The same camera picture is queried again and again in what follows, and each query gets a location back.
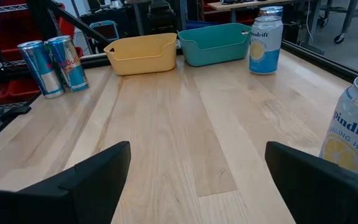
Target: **cart wheel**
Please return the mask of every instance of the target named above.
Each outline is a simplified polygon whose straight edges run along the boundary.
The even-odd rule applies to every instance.
[[[335,44],[340,44],[345,39],[345,34],[339,34],[334,38]]]
[[[317,23],[319,24],[320,28],[324,28],[328,23],[328,19],[324,19],[321,17],[317,20]]]

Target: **teal basket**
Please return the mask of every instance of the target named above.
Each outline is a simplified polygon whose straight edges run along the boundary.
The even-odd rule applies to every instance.
[[[178,33],[183,55],[192,66],[242,59],[247,55],[251,27],[223,24]]]

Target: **spindrift can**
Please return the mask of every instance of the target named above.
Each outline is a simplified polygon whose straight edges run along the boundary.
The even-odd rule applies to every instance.
[[[48,40],[62,75],[71,91],[82,91],[89,87],[80,59],[69,35]]]
[[[319,156],[358,174],[358,77],[339,97]]]
[[[251,29],[249,70],[266,75],[277,70],[283,23],[280,16],[255,19]]]
[[[45,98],[64,94],[65,89],[56,76],[52,61],[41,40],[17,46]]]
[[[283,17],[283,6],[268,6],[259,9],[258,17],[260,16],[280,16]]]

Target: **wooden tabletop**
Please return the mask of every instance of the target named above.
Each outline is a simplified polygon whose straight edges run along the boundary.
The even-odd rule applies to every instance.
[[[267,141],[318,155],[350,83],[281,51],[278,71],[248,59],[118,77],[46,100],[0,133],[0,189],[19,190],[129,140],[132,161],[113,223],[294,223],[264,161]]]
[[[213,3],[208,3],[208,5],[211,6],[213,9],[223,10],[223,9],[236,9],[236,8],[249,7],[249,6],[262,6],[262,5],[275,4],[275,3],[287,2],[287,1],[292,1],[292,0],[266,0],[266,1],[254,0],[251,2],[224,4],[224,5],[222,5],[220,2],[213,2]]]

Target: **lemon graphic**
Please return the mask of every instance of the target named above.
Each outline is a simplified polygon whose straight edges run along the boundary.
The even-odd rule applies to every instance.
[[[358,152],[335,134],[328,136],[323,146],[323,158],[358,174]]]
[[[259,43],[258,41],[253,41],[253,43],[251,44],[250,52],[252,59],[259,60],[264,56],[265,49],[261,43]]]

